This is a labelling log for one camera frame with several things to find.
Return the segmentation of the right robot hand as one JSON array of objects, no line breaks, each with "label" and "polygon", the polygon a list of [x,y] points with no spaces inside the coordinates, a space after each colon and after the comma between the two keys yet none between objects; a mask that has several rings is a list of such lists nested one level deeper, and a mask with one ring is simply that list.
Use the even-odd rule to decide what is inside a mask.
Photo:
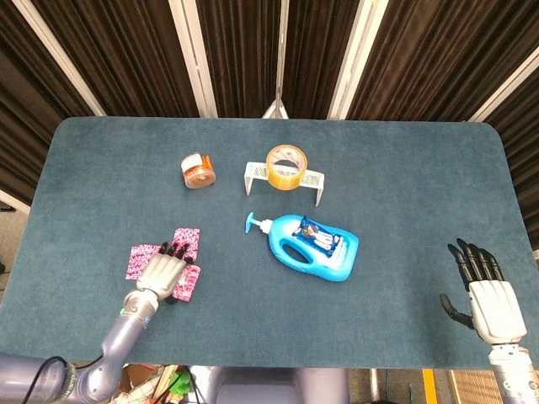
[{"label": "right robot hand", "polygon": [[471,313],[458,311],[445,294],[440,303],[445,313],[491,345],[516,344],[526,334],[515,291],[502,273],[495,256],[484,248],[461,238],[447,246],[454,258],[468,294]]}]

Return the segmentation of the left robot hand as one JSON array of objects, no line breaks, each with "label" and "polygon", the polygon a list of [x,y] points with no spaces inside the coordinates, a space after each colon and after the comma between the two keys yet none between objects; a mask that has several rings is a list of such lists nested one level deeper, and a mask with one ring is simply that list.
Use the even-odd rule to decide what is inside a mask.
[{"label": "left robot hand", "polygon": [[158,300],[164,300],[170,305],[177,303],[179,298],[173,296],[173,290],[181,274],[194,262],[192,257],[185,256],[189,247],[188,243],[179,245],[165,242],[142,271],[136,288],[150,290]]}]

